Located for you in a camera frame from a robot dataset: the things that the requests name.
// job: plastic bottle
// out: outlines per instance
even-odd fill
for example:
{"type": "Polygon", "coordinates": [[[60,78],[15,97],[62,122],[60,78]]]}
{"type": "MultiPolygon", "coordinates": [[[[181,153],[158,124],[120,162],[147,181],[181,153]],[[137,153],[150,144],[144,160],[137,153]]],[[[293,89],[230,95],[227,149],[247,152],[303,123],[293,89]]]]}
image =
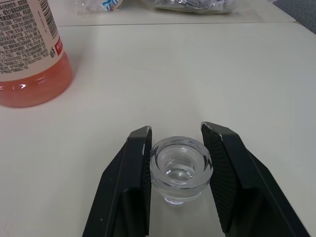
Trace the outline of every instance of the plastic bottle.
{"type": "Polygon", "coordinates": [[[0,104],[44,103],[72,78],[47,0],[0,0],[0,104]]]}

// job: clear plastic bag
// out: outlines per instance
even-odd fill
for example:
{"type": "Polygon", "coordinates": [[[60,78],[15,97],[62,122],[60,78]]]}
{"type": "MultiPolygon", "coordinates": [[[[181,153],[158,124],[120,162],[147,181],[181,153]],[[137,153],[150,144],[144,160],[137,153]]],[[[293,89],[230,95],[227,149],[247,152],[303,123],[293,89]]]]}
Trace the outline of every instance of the clear plastic bag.
{"type": "Polygon", "coordinates": [[[94,12],[116,11],[123,0],[75,0],[78,14],[88,15],[94,12]]]}
{"type": "Polygon", "coordinates": [[[142,0],[153,8],[201,14],[230,13],[236,8],[236,0],[142,0]]]}

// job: table surface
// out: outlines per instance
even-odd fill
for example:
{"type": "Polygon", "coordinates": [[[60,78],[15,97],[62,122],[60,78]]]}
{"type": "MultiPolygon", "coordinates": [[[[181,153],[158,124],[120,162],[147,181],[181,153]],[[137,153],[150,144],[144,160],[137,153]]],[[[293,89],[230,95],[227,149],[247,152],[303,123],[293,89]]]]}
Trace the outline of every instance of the table surface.
{"type": "Polygon", "coordinates": [[[119,11],[103,12],[89,16],[76,14],[75,0],[49,0],[49,5],[58,26],[295,21],[294,18],[268,0],[237,0],[236,12],[228,15],[154,11],[146,9],[140,1],[125,0],[119,11]]]}
{"type": "MultiPolygon", "coordinates": [[[[313,33],[296,23],[59,31],[71,87],[39,106],[0,108],[0,236],[81,236],[131,131],[202,141],[201,121],[237,132],[316,235],[313,33]]],[[[210,190],[193,204],[170,209],[153,193],[151,237],[223,236],[210,190]]]]}

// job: glass cup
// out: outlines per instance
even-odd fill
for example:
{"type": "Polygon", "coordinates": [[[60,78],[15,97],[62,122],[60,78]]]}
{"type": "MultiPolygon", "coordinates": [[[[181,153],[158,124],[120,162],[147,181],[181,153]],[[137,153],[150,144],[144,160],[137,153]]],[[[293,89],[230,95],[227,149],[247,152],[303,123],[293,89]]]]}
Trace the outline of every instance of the glass cup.
{"type": "Polygon", "coordinates": [[[171,205],[198,197],[209,184],[213,166],[208,149],[189,137],[169,137],[154,145],[152,184],[171,205]]]}

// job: textured gripper pad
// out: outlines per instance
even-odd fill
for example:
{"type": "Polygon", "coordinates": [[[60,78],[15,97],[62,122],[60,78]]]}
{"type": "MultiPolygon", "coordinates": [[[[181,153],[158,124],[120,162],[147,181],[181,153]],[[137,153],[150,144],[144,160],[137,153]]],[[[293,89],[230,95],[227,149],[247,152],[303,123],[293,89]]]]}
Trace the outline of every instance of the textured gripper pad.
{"type": "Polygon", "coordinates": [[[141,180],[141,191],[144,197],[145,204],[145,234],[149,235],[149,220],[150,220],[150,200],[152,192],[152,181],[150,177],[150,152],[152,149],[152,130],[149,129],[143,157],[143,170],[142,170],[142,180],[141,180]]]}
{"type": "Polygon", "coordinates": [[[204,145],[211,155],[214,172],[210,180],[218,217],[224,233],[228,233],[236,202],[241,192],[239,180],[223,146],[219,134],[202,125],[204,145]]]}

